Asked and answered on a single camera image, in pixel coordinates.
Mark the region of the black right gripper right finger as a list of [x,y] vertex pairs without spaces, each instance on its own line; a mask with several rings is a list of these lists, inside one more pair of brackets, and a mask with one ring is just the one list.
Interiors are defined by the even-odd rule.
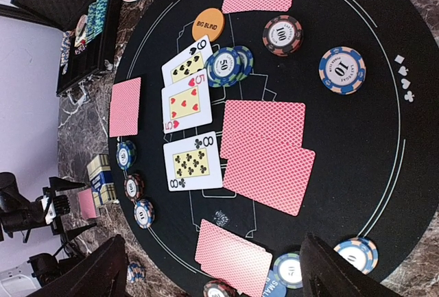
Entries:
[[300,268],[304,297],[400,296],[362,274],[313,233],[306,234],[301,244]]

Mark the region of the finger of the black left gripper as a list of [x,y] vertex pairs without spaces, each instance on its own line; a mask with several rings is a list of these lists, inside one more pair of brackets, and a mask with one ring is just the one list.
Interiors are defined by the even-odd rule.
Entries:
[[85,187],[83,182],[71,182],[59,177],[49,177],[49,189],[53,192],[69,191]]
[[70,242],[88,229],[96,227],[96,225],[96,223],[92,223],[85,226],[73,228],[71,230],[66,230],[60,235],[61,242]]

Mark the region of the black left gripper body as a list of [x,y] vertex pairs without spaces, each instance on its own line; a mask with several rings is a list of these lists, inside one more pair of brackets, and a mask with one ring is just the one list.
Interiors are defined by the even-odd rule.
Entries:
[[45,216],[43,224],[49,226],[53,235],[60,235],[64,232],[61,217],[71,212],[70,201],[67,195],[58,195],[49,187],[43,187],[43,195],[36,199],[42,206]]

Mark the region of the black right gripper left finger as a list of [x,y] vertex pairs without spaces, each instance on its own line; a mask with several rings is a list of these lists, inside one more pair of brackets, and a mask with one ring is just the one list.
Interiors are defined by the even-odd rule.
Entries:
[[128,296],[125,239],[115,235],[87,258],[32,296]]

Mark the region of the red playing card deck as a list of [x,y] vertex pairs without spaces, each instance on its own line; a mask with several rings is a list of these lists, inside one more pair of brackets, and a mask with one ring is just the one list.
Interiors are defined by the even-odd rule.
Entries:
[[99,213],[95,207],[93,192],[91,188],[85,189],[78,193],[78,202],[82,218],[85,220],[96,219]]

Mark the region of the blue tan chip stack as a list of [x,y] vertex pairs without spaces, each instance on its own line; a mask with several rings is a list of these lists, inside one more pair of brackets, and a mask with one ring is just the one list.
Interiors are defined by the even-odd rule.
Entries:
[[136,283],[145,280],[145,268],[137,262],[128,265],[127,282]]

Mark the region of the blue small blind button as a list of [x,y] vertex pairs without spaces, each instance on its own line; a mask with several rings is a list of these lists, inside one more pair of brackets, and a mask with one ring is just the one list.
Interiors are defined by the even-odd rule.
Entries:
[[262,297],[285,297],[287,288],[280,283],[272,270],[268,272]]

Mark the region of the brown chip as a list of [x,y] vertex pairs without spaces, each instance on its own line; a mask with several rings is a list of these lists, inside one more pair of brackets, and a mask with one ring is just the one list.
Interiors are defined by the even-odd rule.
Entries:
[[203,287],[204,297],[236,297],[237,291],[223,281],[212,280]]
[[144,188],[144,181],[140,174],[134,173],[128,175],[124,180],[124,190],[126,197],[133,202],[141,199]]
[[263,29],[262,41],[274,55],[286,57],[297,51],[304,38],[302,25],[290,15],[270,19]]

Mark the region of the red cards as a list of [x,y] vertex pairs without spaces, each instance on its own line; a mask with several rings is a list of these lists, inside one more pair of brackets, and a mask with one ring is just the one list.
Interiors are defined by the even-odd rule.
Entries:
[[109,137],[138,133],[141,78],[114,84],[110,101]]
[[202,220],[195,261],[202,271],[248,296],[262,296],[272,262],[264,248]]

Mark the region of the orange big blind button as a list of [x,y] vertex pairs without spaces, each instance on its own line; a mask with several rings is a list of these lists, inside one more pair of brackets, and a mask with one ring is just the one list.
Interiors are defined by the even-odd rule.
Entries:
[[207,8],[196,17],[192,26],[194,40],[208,36],[211,42],[217,40],[222,34],[225,26],[223,13],[217,8]]

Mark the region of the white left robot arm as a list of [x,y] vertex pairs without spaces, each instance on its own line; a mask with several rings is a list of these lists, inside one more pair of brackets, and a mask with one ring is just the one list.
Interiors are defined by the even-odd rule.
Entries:
[[50,177],[49,186],[43,188],[43,194],[31,202],[19,193],[14,174],[1,173],[1,240],[5,235],[12,238],[14,233],[25,231],[23,241],[26,243],[33,229],[49,226],[52,233],[61,239],[59,250],[67,249],[69,255],[66,259],[58,260],[57,252],[40,253],[2,271],[2,296],[28,296],[60,278],[84,259],[72,240],[94,225],[65,230],[61,221],[61,217],[71,211],[69,199],[63,193],[84,186],[83,182]]

